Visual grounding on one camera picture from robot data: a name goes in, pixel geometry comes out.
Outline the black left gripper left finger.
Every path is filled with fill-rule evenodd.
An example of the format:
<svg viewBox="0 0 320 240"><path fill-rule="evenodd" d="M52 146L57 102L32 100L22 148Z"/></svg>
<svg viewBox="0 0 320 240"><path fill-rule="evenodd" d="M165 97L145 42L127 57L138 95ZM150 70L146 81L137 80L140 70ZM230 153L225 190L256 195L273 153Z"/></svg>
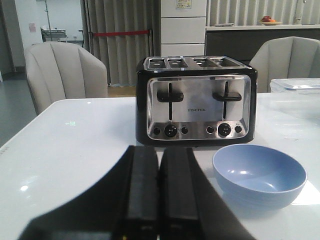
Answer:
<svg viewBox="0 0 320 240"><path fill-rule="evenodd" d="M31 220L21 240L155 240L158 158L152 147L129 146L89 189Z"/></svg>

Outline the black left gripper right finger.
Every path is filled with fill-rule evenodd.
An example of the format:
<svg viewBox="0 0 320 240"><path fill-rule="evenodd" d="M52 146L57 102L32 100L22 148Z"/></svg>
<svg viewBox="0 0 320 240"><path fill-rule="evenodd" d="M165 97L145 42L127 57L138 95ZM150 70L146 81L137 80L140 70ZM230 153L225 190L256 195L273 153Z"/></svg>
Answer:
<svg viewBox="0 0 320 240"><path fill-rule="evenodd" d="M160 239L254 239L212 187L191 148L166 148L159 177Z"/></svg>

